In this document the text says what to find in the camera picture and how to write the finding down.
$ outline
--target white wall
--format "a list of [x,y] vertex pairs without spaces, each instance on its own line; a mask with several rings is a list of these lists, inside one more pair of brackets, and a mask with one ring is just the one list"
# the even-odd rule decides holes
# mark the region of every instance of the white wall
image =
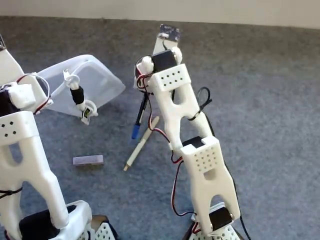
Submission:
[[320,28],[319,0],[0,0],[0,15]]

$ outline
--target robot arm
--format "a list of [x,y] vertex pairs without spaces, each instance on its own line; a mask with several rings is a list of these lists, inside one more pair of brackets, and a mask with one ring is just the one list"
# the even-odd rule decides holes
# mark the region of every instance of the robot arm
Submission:
[[[178,47],[142,58],[137,68],[137,84],[148,86],[164,118],[169,147],[182,156],[189,174],[195,221],[205,236],[219,236],[225,227],[240,217],[233,179],[224,163],[220,142],[213,136],[210,124],[200,109],[191,79]],[[171,98],[176,91],[179,104]],[[187,117],[198,129],[196,136],[182,143],[180,121]],[[225,206],[213,210],[211,200],[221,196]]]
[[[98,234],[88,203],[65,203],[57,177],[51,171],[34,114],[49,100],[33,74],[24,74],[4,47],[0,36],[0,223],[7,240],[93,240],[116,233],[103,222]],[[10,145],[18,144],[22,155],[17,164]],[[48,210],[24,217],[20,208],[23,182],[29,182],[45,199]]]

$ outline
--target small block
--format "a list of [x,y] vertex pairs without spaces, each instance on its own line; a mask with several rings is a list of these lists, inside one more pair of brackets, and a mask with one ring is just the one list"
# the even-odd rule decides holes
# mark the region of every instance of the small block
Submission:
[[104,156],[103,155],[92,155],[92,156],[75,156],[73,158],[73,165],[83,166],[83,165],[103,165]]

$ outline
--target black wire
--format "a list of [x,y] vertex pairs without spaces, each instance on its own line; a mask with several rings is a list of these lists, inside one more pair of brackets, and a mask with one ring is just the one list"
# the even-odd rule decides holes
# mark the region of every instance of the black wire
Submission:
[[176,95],[176,90],[173,89],[173,90],[172,90],[172,93],[171,93],[172,102],[175,100],[175,95]]
[[17,193],[21,192],[21,191],[22,191],[22,188],[23,188],[23,187],[20,187],[20,188],[19,188],[18,190],[16,190],[16,191],[0,190],[0,194],[3,194],[3,195],[0,196],[0,199],[3,199],[3,198],[6,197],[6,196],[11,196],[12,194],[17,194]]
[[[208,123],[209,123],[209,126],[211,126],[211,123],[210,123],[209,118],[207,117],[206,119],[207,119],[207,121],[208,121]],[[214,136],[214,135],[215,135],[214,130],[212,129],[212,127],[210,127],[210,129],[211,129],[212,135]],[[230,172],[230,170],[229,170],[228,165],[227,165],[226,163],[224,163],[224,165],[225,165],[226,169],[228,170],[228,172],[229,172],[230,175],[231,175],[231,172]],[[237,186],[236,186],[235,179],[234,179],[233,177],[232,177],[232,182],[233,182],[233,186],[234,186],[234,190],[235,190],[235,195],[236,195],[236,197],[238,198]],[[240,222],[241,222],[242,228],[243,228],[244,233],[245,233],[246,237],[248,238],[248,240],[251,240],[251,237],[250,237],[250,235],[249,235],[249,233],[248,233],[248,231],[247,231],[245,222],[244,222],[243,217],[242,217],[242,214],[241,214],[240,206],[239,206],[239,210],[240,210]]]
[[197,94],[196,94],[196,100],[197,100],[197,102],[199,103],[200,93],[201,93],[203,90],[206,90],[206,91],[207,91],[208,97],[207,97],[207,99],[205,100],[205,102],[204,102],[203,104],[199,105],[199,111],[198,111],[193,117],[188,118],[189,121],[195,120],[196,117],[197,117],[197,116],[202,112],[202,110],[205,108],[205,106],[207,106],[209,103],[212,102],[212,99],[210,99],[210,96],[211,96],[210,90],[209,90],[209,88],[207,88],[206,86],[203,86],[203,87],[201,87],[201,88],[198,90],[198,92],[197,92]]
[[165,39],[163,39],[163,41],[162,41],[162,46],[163,46],[164,50],[168,50],[167,46],[165,45]]
[[6,240],[11,240],[9,235],[8,235],[7,230],[4,230],[4,237],[5,237]]

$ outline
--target plastic container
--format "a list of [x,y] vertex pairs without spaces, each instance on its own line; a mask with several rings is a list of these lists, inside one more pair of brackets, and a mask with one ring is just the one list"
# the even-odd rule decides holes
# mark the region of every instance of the plastic container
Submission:
[[70,89],[64,83],[63,71],[79,76],[84,99],[100,108],[125,90],[125,85],[102,62],[92,55],[80,55],[50,66],[37,74],[50,85],[53,104],[47,109],[81,117],[82,113],[73,102]]

